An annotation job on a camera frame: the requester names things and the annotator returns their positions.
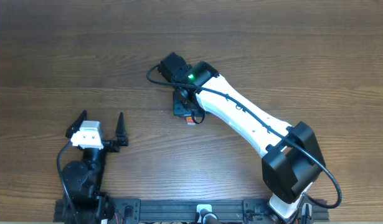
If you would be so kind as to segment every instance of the white arm casing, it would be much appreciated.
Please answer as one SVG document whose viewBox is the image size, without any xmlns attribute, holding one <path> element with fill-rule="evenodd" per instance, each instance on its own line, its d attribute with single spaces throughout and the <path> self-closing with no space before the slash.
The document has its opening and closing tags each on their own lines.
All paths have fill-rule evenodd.
<svg viewBox="0 0 383 224">
<path fill-rule="evenodd" d="M 212 77 L 202 87 L 228 94 L 250 109 L 275 131 L 283 136 L 288 134 L 286 128 L 291 126 L 290 124 L 270 116 L 255 106 L 248 99 L 235 91 L 222 75 L 219 75 L 217 78 Z M 201 91 L 199 94 L 196 94 L 196 98 L 202 109 L 218 116 L 230 127 L 236 130 L 253 146 L 260 157 L 266 155 L 266 147 L 269 144 L 275 146 L 280 142 L 281 139 L 279 137 L 269 133 L 267 129 L 264 128 L 255 118 L 253 118 L 250 114 L 243 112 L 233 101 L 227 100 L 223 96 L 208 91 Z M 274 211 L 279 214 L 279 216 L 287 219 L 296 211 L 300 199 L 301 197 L 296 202 L 287 204 L 273 194 L 269 201 L 269 206 L 271 206 Z"/>
</svg>

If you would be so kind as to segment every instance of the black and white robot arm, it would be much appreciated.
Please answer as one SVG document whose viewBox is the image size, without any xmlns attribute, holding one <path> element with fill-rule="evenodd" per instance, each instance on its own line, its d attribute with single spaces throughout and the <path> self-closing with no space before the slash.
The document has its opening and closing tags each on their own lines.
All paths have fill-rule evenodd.
<svg viewBox="0 0 383 224">
<path fill-rule="evenodd" d="M 149 74 L 158 68 L 168 83 L 152 80 Z M 212 113 L 243 136 L 262 158 L 263 180 L 273 196 L 269 206 L 282 220 L 295 214 L 304 192 L 323 170 L 333 181 L 338 193 L 341 190 L 331 173 L 325 168 L 313 130 L 300 122 L 295 127 L 270 116 L 235 91 L 226 79 L 206 62 L 196 66 L 174 52 L 147 73 L 153 83 L 174 87 L 174 114 L 192 116 Z M 178 110 L 177 101 L 182 103 Z M 288 153 L 283 151 L 290 147 Z"/>
</svg>

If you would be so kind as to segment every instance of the wooden table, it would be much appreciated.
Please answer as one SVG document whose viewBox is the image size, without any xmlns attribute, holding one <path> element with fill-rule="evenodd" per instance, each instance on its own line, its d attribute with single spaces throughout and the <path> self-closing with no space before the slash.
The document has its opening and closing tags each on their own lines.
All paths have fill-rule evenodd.
<svg viewBox="0 0 383 224">
<path fill-rule="evenodd" d="M 124 112 L 130 145 L 103 183 L 115 197 L 269 198 L 246 140 L 212 115 L 187 126 L 172 89 L 146 80 L 171 51 L 314 129 L 343 190 L 332 221 L 383 220 L 383 1 L 0 0 L 0 221 L 53 219 L 55 159 L 83 109 L 112 139 Z M 336 198 L 324 174 L 310 194 Z"/>
</svg>

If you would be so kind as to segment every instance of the wood grain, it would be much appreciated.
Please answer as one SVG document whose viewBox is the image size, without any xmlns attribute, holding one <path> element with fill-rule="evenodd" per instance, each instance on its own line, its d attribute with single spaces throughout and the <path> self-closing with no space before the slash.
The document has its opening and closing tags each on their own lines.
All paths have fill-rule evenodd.
<svg viewBox="0 0 383 224">
<path fill-rule="evenodd" d="M 0 221 L 53 219 L 55 158 L 83 109 L 106 138 L 125 114 L 130 146 L 103 184 L 116 197 L 269 198 L 244 139 L 214 116 L 187 126 L 145 79 L 171 51 L 314 129 L 344 195 L 332 221 L 383 221 L 383 1 L 301 0 L 0 0 Z M 310 192 L 336 198 L 324 175 Z"/>
</svg>

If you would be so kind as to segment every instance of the wooden surface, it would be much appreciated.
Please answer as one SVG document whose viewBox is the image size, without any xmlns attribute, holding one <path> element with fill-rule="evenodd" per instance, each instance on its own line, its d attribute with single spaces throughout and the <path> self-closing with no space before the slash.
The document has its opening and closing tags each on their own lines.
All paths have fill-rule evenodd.
<svg viewBox="0 0 383 224">
<path fill-rule="evenodd" d="M 125 114 L 130 146 L 103 183 L 115 197 L 269 198 L 243 138 L 212 115 L 187 126 L 146 80 L 171 51 L 314 129 L 343 190 L 332 221 L 383 221 L 383 1 L 231 0 L 0 0 L 0 221 L 53 219 L 55 158 L 83 109 L 106 138 Z M 336 198 L 323 174 L 310 194 Z"/>
</svg>

